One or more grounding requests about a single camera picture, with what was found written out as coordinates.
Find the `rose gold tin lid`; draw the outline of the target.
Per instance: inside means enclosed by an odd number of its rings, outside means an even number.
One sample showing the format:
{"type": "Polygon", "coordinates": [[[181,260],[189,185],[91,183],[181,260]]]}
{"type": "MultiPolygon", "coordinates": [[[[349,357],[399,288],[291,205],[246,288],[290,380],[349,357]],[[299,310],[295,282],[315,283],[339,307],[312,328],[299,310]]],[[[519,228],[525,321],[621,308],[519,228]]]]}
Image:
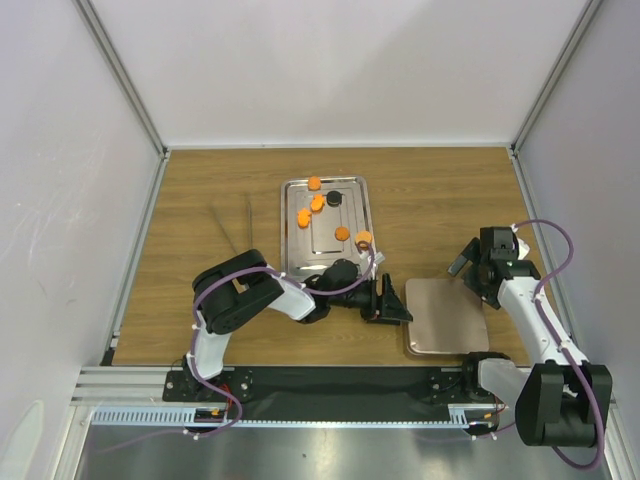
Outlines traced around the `rose gold tin lid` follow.
{"type": "Polygon", "coordinates": [[[472,352],[489,350],[482,301],[460,279],[409,279],[406,306],[413,321],[406,325],[406,345],[472,352]]]}

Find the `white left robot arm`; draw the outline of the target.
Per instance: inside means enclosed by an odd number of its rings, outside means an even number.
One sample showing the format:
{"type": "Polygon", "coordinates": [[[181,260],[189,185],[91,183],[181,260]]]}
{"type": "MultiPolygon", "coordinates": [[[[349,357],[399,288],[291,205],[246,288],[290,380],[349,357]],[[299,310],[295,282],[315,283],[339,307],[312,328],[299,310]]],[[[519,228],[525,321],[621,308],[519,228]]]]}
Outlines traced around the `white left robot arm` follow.
{"type": "Polygon", "coordinates": [[[391,276],[375,277],[382,255],[366,241],[357,247],[358,262],[339,258],[303,281],[272,268],[256,249],[198,275],[192,282],[194,334],[183,357],[187,391],[198,400],[218,393],[232,333],[267,309],[304,325],[326,318],[333,307],[356,309],[367,323],[411,323],[391,276]]]}

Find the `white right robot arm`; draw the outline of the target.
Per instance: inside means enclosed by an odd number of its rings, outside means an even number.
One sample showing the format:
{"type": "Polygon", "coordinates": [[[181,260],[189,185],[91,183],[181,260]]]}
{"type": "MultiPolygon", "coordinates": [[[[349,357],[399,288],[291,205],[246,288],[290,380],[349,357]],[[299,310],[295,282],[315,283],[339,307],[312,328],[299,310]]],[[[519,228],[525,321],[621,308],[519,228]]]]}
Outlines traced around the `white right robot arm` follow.
{"type": "Polygon", "coordinates": [[[549,275],[526,257],[512,226],[483,227],[450,265],[486,305],[513,321],[532,362],[524,373],[504,354],[473,352],[463,363],[460,388],[474,402],[495,397],[513,408],[516,430],[528,446],[601,447],[613,380],[577,347],[546,295],[549,275]]]}

